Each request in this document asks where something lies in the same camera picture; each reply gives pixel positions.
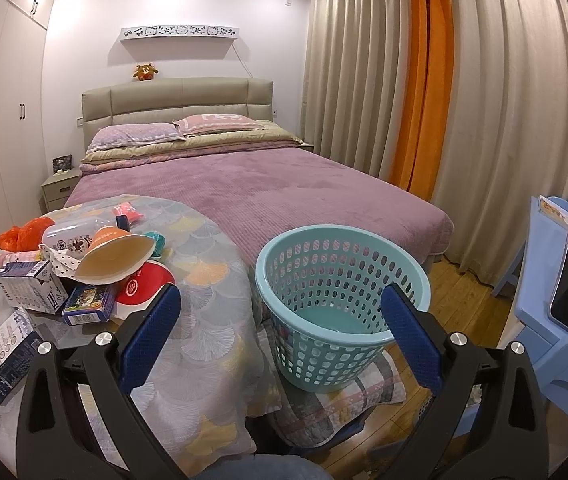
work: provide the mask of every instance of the upholstered headboard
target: upholstered headboard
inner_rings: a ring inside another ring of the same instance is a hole
[[[112,124],[170,123],[194,114],[273,118],[273,82],[240,77],[136,81],[87,91],[81,99],[84,143]]]

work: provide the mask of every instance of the metal bolt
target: metal bolt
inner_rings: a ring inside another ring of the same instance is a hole
[[[453,332],[450,335],[450,341],[454,345],[464,346],[466,343],[468,343],[468,338],[461,332]]]
[[[48,354],[49,351],[52,350],[52,345],[48,341],[44,341],[41,345],[38,346],[37,351],[41,355]]]
[[[519,341],[513,341],[510,344],[510,349],[515,352],[516,354],[523,354],[524,351],[526,350],[524,348],[524,345],[522,343],[520,343]]]
[[[113,335],[110,332],[102,332],[101,334],[97,334],[95,338],[95,343],[99,346],[106,346],[113,340]]]

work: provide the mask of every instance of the laundry basket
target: laundry basket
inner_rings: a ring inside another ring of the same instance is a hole
[[[279,235],[259,254],[255,279],[273,315],[277,366],[309,392],[346,387],[394,341],[380,310],[384,287],[399,283],[419,310],[430,303],[426,273],[410,254],[346,226]]]

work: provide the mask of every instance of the white wall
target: white wall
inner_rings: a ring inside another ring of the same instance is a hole
[[[231,43],[212,38],[156,38],[121,43],[123,27],[194,23],[240,28],[235,47],[254,77],[275,82],[276,121],[299,130],[310,0],[55,0],[46,38],[42,119],[46,158],[72,153],[79,164],[81,94],[132,81],[138,63],[155,77],[246,77]]]

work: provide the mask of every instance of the beige curtain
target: beige curtain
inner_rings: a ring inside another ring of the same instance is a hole
[[[531,196],[568,199],[568,0],[452,0],[455,71],[432,203],[447,256],[496,283]]]
[[[315,153],[386,179],[401,122],[410,0],[312,0],[301,131]]]

